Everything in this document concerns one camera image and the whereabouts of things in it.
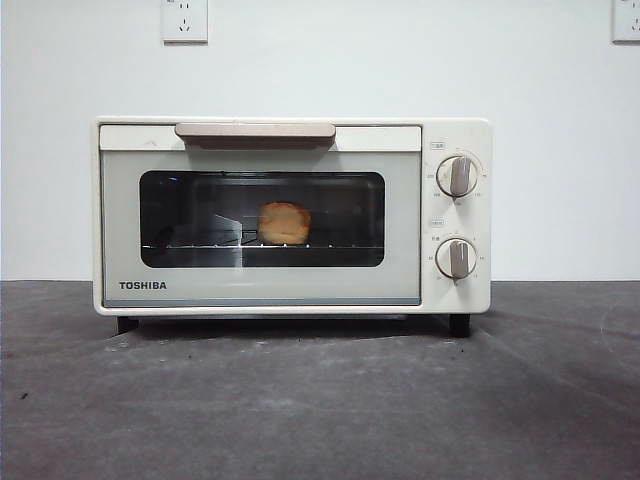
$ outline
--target white knob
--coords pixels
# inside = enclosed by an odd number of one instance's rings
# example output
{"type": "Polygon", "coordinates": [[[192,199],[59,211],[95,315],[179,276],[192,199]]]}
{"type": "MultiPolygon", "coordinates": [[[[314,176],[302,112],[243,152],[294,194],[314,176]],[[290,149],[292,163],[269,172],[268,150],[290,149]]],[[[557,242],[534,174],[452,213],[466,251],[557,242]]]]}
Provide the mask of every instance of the white knob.
{"type": "Polygon", "coordinates": [[[468,156],[457,155],[440,164],[436,179],[440,190],[450,197],[464,197],[475,188],[478,170],[468,156]]]}
{"type": "Polygon", "coordinates": [[[461,238],[446,240],[438,247],[436,264],[443,275],[461,280],[476,268],[476,250],[461,238]]]}

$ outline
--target beige handle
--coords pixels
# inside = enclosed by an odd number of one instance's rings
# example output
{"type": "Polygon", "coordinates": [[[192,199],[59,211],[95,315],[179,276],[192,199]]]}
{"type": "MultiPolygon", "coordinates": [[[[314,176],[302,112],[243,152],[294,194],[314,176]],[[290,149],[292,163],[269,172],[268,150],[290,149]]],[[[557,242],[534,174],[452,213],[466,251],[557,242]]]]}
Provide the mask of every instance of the beige handle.
{"type": "Polygon", "coordinates": [[[330,147],[336,127],[329,123],[178,123],[184,143],[215,150],[313,149],[330,147]]]}

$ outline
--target oven window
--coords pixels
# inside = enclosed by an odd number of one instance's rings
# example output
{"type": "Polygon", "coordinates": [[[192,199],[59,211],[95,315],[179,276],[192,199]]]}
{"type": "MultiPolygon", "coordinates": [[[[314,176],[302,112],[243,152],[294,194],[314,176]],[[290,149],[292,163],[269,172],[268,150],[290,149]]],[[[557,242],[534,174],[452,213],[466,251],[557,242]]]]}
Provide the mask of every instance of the oven window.
{"type": "Polygon", "coordinates": [[[150,171],[140,179],[149,267],[374,267],[384,258],[375,172],[150,171]]]}

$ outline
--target wall outlet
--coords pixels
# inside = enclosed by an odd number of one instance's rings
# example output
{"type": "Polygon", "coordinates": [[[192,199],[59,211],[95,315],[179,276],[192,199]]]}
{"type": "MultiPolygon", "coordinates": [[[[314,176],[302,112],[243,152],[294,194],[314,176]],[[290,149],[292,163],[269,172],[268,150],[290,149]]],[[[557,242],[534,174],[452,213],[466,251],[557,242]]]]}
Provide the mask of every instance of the wall outlet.
{"type": "Polygon", "coordinates": [[[164,42],[207,43],[208,3],[209,0],[162,0],[164,42]]]}
{"type": "Polygon", "coordinates": [[[640,42],[640,0],[613,0],[613,43],[640,42]]]}

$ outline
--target control knob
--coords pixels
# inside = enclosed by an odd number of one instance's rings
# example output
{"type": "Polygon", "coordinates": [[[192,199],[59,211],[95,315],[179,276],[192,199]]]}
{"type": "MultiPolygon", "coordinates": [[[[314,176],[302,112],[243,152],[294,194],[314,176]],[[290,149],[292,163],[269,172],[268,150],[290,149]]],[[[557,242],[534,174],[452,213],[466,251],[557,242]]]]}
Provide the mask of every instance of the control knob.
{"type": "Polygon", "coordinates": [[[461,280],[476,268],[476,250],[461,238],[446,240],[438,247],[436,264],[443,275],[461,280]]]}
{"type": "Polygon", "coordinates": [[[456,155],[444,160],[436,172],[440,190],[453,198],[464,197],[478,182],[478,170],[466,155],[456,155]]]}

